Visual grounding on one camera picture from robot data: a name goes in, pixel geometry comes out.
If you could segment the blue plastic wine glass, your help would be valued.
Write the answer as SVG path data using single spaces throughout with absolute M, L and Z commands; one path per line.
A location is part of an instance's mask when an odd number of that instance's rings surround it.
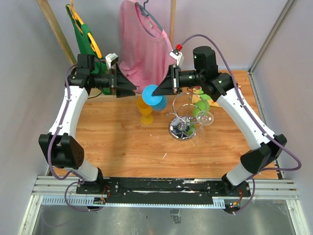
M 167 106 L 167 98 L 163 95 L 153 95 L 153 92 L 156 90 L 157 85 L 149 85 L 142 92 L 143 101 L 151 106 L 154 111 L 162 111 Z

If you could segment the orange plastic wine glass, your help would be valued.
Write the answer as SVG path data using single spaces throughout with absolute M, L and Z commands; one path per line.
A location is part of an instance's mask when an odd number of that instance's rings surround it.
M 136 104 L 139 112 L 141 113 L 140 117 L 141 123 L 144 125 L 152 124 L 152 122 L 154 121 L 152 115 L 153 109 L 144 102 L 142 96 L 138 97 Z

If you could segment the green plastic wine glass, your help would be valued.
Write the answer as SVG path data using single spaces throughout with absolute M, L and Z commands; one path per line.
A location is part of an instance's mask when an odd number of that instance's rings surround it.
M 209 100 L 211 100 L 211 97 L 204 94 L 202 89 L 192 89 L 192 92 L 194 95 L 192 96 L 192 104 L 193 106 L 193 117 L 197 117 L 198 113 L 203 110 L 209 111 L 210 104 Z

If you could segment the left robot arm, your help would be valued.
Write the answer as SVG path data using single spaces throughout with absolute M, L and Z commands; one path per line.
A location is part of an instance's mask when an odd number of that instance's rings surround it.
M 57 117 L 48 133 L 39 136 L 39 145 L 57 180 L 74 174 L 79 178 L 78 190 L 98 194 L 105 189 L 102 171 L 88 162 L 75 138 L 82 108 L 93 88 L 113 89 L 116 97 L 134 96 L 136 90 L 120 71 L 115 53 L 104 59 L 79 54 L 77 63 L 66 72 L 64 98 Z

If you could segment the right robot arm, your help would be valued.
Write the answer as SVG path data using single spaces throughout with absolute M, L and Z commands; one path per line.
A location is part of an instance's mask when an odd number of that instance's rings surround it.
M 240 157 L 239 163 L 222 177 L 222 191 L 234 195 L 239 186 L 251 176 L 275 161 L 287 139 L 268 128 L 244 99 L 231 72 L 220 72 L 215 51 L 209 46 L 193 49 L 194 69 L 182 71 L 181 46 L 171 50 L 170 56 L 176 64 L 170 65 L 168 73 L 153 96 L 174 95 L 182 88 L 199 86 L 232 118 L 244 135 L 250 150 Z

